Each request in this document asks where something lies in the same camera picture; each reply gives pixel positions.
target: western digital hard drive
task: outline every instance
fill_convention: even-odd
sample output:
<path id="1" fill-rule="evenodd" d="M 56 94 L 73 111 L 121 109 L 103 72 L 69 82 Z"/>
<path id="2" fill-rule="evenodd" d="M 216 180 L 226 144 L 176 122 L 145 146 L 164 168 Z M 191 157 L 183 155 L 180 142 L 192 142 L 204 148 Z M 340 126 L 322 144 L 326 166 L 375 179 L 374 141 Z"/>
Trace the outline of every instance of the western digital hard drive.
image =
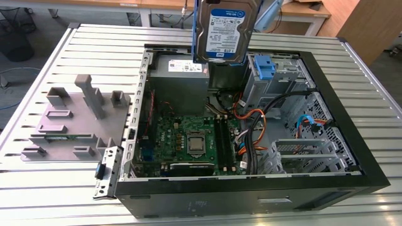
<path id="1" fill-rule="evenodd" d="M 198 0 L 194 15 L 194 62 L 240 64 L 262 0 Z"/>

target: wooden desk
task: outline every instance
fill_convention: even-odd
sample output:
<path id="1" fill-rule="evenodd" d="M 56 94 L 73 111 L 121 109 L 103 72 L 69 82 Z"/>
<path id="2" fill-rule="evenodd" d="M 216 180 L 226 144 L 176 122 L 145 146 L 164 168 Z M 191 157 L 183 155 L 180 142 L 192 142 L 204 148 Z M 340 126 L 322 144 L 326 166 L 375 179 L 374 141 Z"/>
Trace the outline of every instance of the wooden desk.
<path id="1" fill-rule="evenodd" d="M 184 0 L 141 0 L 140 3 L 140 20 L 144 27 L 151 26 L 149 15 L 151 14 L 181 14 L 181 8 Z M 331 14 L 322 6 L 319 11 L 308 8 L 308 3 L 291 2 L 282 6 L 282 21 L 291 22 L 307 22 L 310 23 L 307 32 L 304 35 L 315 36 L 320 26 L 330 18 Z M 187 15 L 194 10 L 194 0 L 187 2 Z"/>
<path id="2" fill-rule="evenodd" d="M 139 13 L 141 0 L 0 0 L 0 6 Z"/>
<path id="3" fill-rule="evenodd" d="M 143 27 L 151 27 L 151 14 L 181 14 L 184 0 L 0 0 L 1 6 L 47 8 L 55 16 L 55 10 L 73 9 L 109 12 L 139 13 Z M 194 10 L 194 0 L 187 2 L 187 15 Z M 306 35 L 315 36 L 320 26 L 330 17 L 327 9 L 322 6 L 319 11 L 308 8 L 308 4 L 291 2 L 282 6 L 282 20 L 307 22 L 310 27 Z"/>

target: metal bracket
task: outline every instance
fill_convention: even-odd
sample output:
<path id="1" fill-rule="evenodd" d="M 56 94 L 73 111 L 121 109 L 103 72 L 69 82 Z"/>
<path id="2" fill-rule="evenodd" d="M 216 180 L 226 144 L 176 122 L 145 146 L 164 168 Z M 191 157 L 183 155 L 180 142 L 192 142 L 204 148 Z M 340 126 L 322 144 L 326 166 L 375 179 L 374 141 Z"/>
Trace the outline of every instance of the metal bracket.
<path id="1" fill-rule="evenodd" d="M 139 115 L 140 115 L 140 107 L 143 102 L 143 95 L 144 95 L 144 89 L 145 89 L 145 81 L 147 81 L 147 75 L 148 75 L 148 66 L 152 62 L 153 53 L 144 51 L 143 59 L 141 59 L 141 67 L 139 69 L 139 81 L 137 81 L 137 87 L 135 90 L 135 100 L 129 112 L 129 125 L 128 125 L 128 136 L 125 138 L 125 142 L 121 143 L 124 145 L 124 158 L 121 160 L 121 166 L 120 166 L 120 176 L 119 181 L 124 181 L 124 179 L 128 177 L 129 167 L 131 167 L 131 161 L 135 154 L 135 146 L 137 142 L 137 123 L 139 123 Z"/>
<path id="2" fill-rule="evenodd" d="M 97 165 L 95 178 L 93 200 L 116 199 L 115 189 L 117 183 L 123 148 L 113 146 L 105 149 L 103 159 Z"/>

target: hard disk label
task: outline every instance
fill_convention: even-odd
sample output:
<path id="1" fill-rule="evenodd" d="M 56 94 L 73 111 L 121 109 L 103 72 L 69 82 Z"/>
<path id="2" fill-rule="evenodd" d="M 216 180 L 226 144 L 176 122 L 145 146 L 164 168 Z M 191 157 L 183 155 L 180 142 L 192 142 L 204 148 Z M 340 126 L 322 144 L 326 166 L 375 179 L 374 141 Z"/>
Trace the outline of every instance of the hard disk label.
<path id="1" fill-rule="evenodd" d="M 169 60 L 168 72 L 202 72 L 202 65 L 192 60 Z"/>
<path id="2" fill-rule="evenodd" d="M 227 58 L 236 52 L 240 39 L 238 27 L 244 17 L 246 12 L 242 10 L 212 9 L 206 49 L 210 57 Z"/>

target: metal table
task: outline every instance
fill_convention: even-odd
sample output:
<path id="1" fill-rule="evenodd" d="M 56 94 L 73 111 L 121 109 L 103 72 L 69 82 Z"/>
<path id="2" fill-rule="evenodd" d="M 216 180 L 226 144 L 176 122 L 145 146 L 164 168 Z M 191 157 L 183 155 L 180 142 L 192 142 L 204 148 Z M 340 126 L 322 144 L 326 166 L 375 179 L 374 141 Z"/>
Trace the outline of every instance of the metal table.
<path id="1" fill-rule="evenodd" d="M 28 136 L 44 112 L 49 88 L 79 91 L 73 80 L 81 73 L 92 75 L 92 85 L 101 92 L 132 93 L 145 43 L 190 45 L 191 31 L 91 24 L 67 29 L 0 136 L 0 225 L 402 224 L 398 213 L 402 210 L 402 110 L 348 44 L 334 38 L 254 34 L 250 49 L 312 52 L 391 182 L 390 187 L 375 193 L 355 196 L 320 211 L 135 219 L 117 200 L 92 200 L 95 162 L 21 162 L 21 149 L 31 144 Z"/>

